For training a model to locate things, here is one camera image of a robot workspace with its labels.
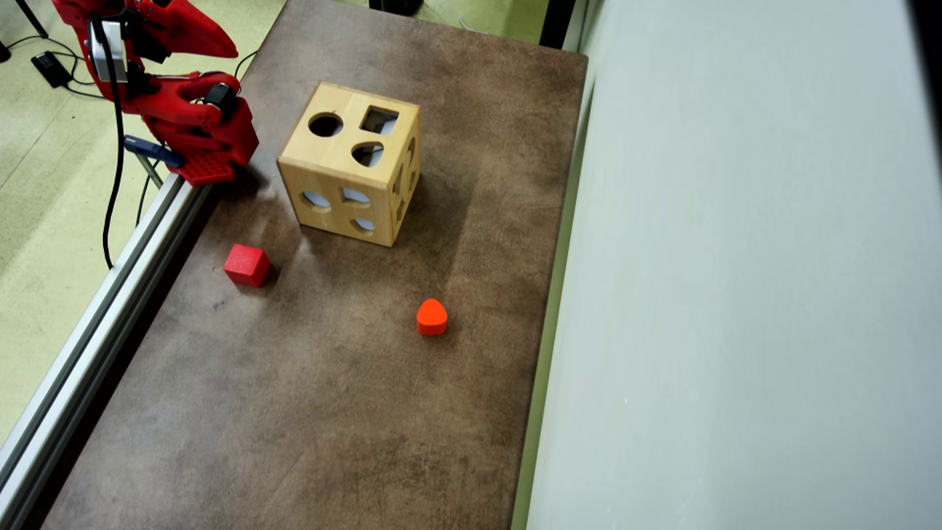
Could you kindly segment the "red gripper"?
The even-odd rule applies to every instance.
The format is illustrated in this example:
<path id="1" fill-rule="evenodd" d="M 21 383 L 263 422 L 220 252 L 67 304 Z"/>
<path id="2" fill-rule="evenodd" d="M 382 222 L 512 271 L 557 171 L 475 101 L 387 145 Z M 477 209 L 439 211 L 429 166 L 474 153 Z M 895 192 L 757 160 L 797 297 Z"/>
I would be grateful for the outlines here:
<path id="1" fill-rule="evenodd" d="M 125 1 L 122 36 L 132 50 L 163 64 L 172 53 L 235 58 L 238 47 L 225 30 L 191 2 Z"/>

